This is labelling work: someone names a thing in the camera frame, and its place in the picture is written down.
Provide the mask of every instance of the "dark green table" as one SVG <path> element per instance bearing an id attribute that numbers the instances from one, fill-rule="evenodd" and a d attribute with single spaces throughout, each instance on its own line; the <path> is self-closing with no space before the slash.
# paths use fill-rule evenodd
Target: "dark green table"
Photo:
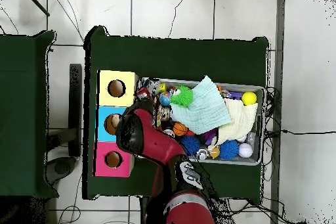
<path id="1" fill-rule="evenodd" d="M 97 70 L 135 72 L 139 77 L 266 85 L 265 37 L 253 41 L 189 40 L 107 36 L 94 27 L 86 36 L 83 195 L 150 196 L 156 165 L 136 159 L 129 178 L 93 177 Z M 220 197 L 250 198 L 259 203 L 261 165 L 203 164 Z"/>
<path id="2" fill-rule="evenodd" d="M 0 35 L 0 195 L 57 197 L 45 180 L 46 53 L 54 32 Z"/>

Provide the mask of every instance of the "pink box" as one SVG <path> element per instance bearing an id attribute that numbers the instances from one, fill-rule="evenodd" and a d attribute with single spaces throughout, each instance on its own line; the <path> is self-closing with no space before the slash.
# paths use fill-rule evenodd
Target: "pink box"
<path id="1" fill-rule="evenodd" d="M 109 152 L 118 152 L 121 155 L 121 164 L 116 168 L 111 168 L 105 163 L 105 156 Z M 134 156 L 128 152 L 123 152 L 117 146 L 116 142 L 97 142 L 96 171 L 93 171 L 95 177 L 129 177 L 134 166 Z"/>

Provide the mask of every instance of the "shape sorter box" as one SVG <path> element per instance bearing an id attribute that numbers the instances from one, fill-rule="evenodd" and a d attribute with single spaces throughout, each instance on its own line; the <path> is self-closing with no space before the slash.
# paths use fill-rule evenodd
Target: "shape sorter box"
<path id="1" fill-rule="evenodd" d="M 111 168 L 106 163 L 106 155 L 117 152 L 121 156 L 121 163 Z M 93 176 L 95 177 L 129 177 L 134 166 L 134 156 L 120 150 L 115 142 L 97 142 L 94 150 Z"/>
<path id="2" fill-rule="evenodd" d="M 99 142 L 115 142 L 116 136 L 109 134 L 104 127 L 105 119 L 111 114 L 122 115 L 125 107 L 99 106 L 98 107 L 98 137 Z"/>
<path id="3" fill-rule="evenodd" d="M 108 92 L 108 86 L 113 80 L 119 80 L 125 85 L 125 94 L 113 97 Z M 134 72 L 119 72 L 114 70 L 99 70 L 97 78 L 97 105 L 129 107 L 134 102 L 138 76 Z"/>

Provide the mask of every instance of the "box hole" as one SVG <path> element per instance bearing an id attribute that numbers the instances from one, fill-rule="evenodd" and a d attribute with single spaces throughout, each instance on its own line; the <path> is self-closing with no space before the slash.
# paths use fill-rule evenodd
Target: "box hole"
<path id="1" fill-rule="evenodd" d="M 109 152 L 105 155 L 105 163 L 108 167 L 117 168 L 122 163 L 122 157 L 119 152 Z"/>
<path id="2" fill-rule="evenodd" d="M 121 80 L 112 80 L 108 84 L 108 93 L 112 97 L 122 97 L 126 92 L 126 86 L 125 83 L 123 83 Z"/>
<path id="3" fill-rule="evenodd" d="M 106 117 L 104 122 L 104 128 L 107 133 L 111 135 L 116 134 L 116 129 L 119 123 L 119 120 L 121 119 L 121 115 L 119 114 L 110 114 Z"/>

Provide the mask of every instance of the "blue spiky ball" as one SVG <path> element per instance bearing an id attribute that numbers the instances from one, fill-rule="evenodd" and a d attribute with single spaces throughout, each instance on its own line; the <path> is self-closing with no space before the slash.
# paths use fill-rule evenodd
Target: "blue spiky ball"
<path id="1" fill-rule="evenodd" d="M 201 143 L 195 136 L 184 136 L 180 143 L 186 149 L 186 154 L 193 156 L 200 149 Z"/>
<path id="2" fill-rule="evenodd" d="M 219 158 L 231 160 L 238 155 L 239 146 L 236 140 L 226 140 L 219 145 Z"/>

